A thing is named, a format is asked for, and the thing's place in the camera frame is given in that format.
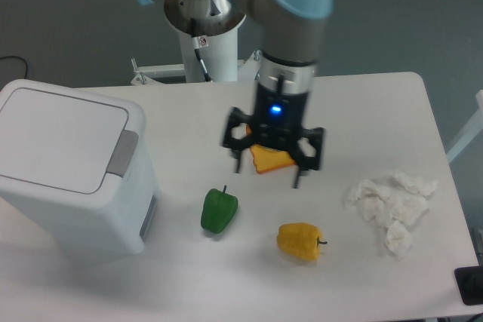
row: black cable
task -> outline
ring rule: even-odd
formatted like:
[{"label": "black cable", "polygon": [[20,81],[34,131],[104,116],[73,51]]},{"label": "black cable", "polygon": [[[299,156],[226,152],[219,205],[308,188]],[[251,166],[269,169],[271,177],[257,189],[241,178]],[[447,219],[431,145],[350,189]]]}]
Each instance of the black cable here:
[{"label": "black cable", "polygon": [[27,63],[25,58],[20,56],[4,56],[0,57],[0,60],[21,60],[23,64],[25,64],[25,73],[23,74],[24,78],[27,78],[27,74],[29,73],[29,64]]},{"label": "black cable", "polygon": [[483,313],[475,314],[473,317],[471,317],[470,319],[468,319],[467,322],[474,322],[475,320],[478,320],[481,316],[483,316]]},{"label": "black cable", "polygon": [[[191,18],[191,38],[196,37],[195,28],[196,28],[196,19]],[[195,48],[195,55],[196,55],[196,59],[199,62],[200,67],[202,68],[203,76],[205,77],[205,82],[212,82],[213,79],[208,74],[208,70],[206,69],[206,65],[205,65],[205,62],[203,61],[202,54],[200,53],[198,48]]]}]

